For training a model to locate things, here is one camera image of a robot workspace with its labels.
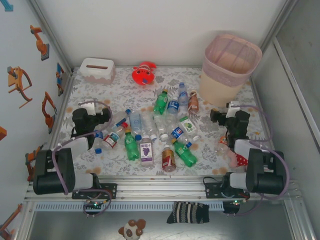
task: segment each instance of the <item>white panel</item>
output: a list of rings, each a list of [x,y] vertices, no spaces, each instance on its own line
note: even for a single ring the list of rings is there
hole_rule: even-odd
[[[42,113],[42,101],[47,91],[59,111],[63,95],[58,97],[56,84],[57,62],[52,46],[49,59],[41,61],[36,47],[36,38],[30,32],[30,25],[38,27],[26,1],[10,0],[12,12],[5,12],[0,5],[0,126],[7,130],[7,136],[0,141],[0,223],[4,222],[21,203],[28,186],[28,171],[25,154],[33,152],[39,145],[48,141],[48,127]],[[43,33],[39,34],[48,43]],[[32,86],[25,90],[32,101],[21,109],[25,100],[8,87],[7,67],[21,67],[29,75]],[[23,86],[27,80],[22,78]],[[54,110],[48,103],[47,113]]]
[[[274,147],[284,152],[291,178],[299,182],[307,211],[319,237],[320,155],[273,45],[265,52],[252,79],[263,110],[271,118]]]
[[[261,44],[285,0],[38,0],[74,66],[200,66],[222,31]]]

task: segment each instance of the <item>orange bottle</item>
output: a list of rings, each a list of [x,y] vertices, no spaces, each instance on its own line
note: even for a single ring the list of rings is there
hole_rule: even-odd
[[[197,114],[199,112],[199,102],[197,98],[196,90],[192,90],[190,93],[189,103],[188,103],[189,114]]]

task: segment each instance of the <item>trash can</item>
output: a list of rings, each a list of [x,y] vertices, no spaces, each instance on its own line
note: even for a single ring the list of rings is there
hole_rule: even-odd
[[[217,36],[205,49],[200,80],[200,96],[212,105],[225,107],[258,66],[262,52],[240,37]]]

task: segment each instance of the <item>floral tablecloth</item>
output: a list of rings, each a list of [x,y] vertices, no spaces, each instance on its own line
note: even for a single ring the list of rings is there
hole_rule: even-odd
[[[78,108],[79,102],[93,98],[108,104],[113,113],[124,111],[128,108],[136,111],[152,112],[157,93],[162,89],[168,89],[169,99],[178,95],[179,82],[185,83],[188,92],[192,89],[198,90],[201,72],[200,68],[159,67],[154,72],[156,77],[153,84],[140,86],[132,79],[132,68],[117,67],[115,79],[112,84],[108,85],[85,81],[79,72],[79,68],[75,68],[73,72],[75,79],[63,117],[59,143],[70,138],[71,130],[74,126],[72,112]],[[101,154],[95,154],[94,149],[90,149],[73,159],[75,170],[109,176],[203,176],[225,174],[229,167],[224,156],[215,154],[215,143],[226,133],[226,128],[210,121],[210,111],[215,106],[202,100],[199,95],[198,100],[199,113],[190,117],[199,129],[199,135],[201,136],[201,140],[191,146],[192,153],[198,159],[195,166],[187,167],[175,154],[176,170],[170,173],[163,171],[161,153],[165,143],[159,139],[153,145],[154,165],[141,166],[138,160],[128,160],[124,140],[121,139],[120,143],[111,150],[104,150]],[[249,81],[244,84],[236,100],[243,105],[256,105]],[[251,114],[248,136],[251,139],[264,138],[258,112],[253,108],[244,108],[243,110]]]

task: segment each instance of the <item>green soda bottle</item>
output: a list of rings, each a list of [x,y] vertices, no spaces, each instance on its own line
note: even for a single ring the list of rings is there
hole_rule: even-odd
[[[166,105],[168,102],[168,90],[163,89],[162,93],[158,95],[158,98],[155,101],[155,106],[153,111],[159,112],[162,115],[165,112]]]
[[[138,145],[136,143],[134,136],[131,135],[130,128],[127,128],[125,130],[124,145],[125,145],[126,154],[128,155],[128,159],[130,161],[140,159]]]
[[[187,167],[192,167],[197,163],[197,158],[191,153],[186,145],[178,142],[177,139],[172,139],[172,144],[174,146],[174,151],[178,156],[184,161]]]

